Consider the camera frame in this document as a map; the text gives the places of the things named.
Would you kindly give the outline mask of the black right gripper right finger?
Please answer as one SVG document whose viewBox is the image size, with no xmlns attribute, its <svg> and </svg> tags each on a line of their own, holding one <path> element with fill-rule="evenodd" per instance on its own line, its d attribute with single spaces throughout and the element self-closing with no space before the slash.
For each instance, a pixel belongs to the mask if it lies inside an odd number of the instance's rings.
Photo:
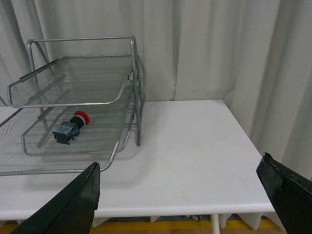
<svg viewBox="0 0 312 234">
<path fill-rule="evenodd" d="M 257 176 L 289 234 L 312 232 L 312 182 L 279 163 L 269 153 L 262 157 Z"/>
</svg>

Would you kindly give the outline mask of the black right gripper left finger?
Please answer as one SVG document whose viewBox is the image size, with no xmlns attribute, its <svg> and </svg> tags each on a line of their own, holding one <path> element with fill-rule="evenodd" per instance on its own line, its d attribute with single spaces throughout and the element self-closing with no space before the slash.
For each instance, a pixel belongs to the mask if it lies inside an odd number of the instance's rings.
<svg viewBox="0 0 312 234">
<path fill-rule="evenodd" d="M 92 163 L 13 234 L 88 234 L 100 197 L 100 168 Z"/>
</svg>

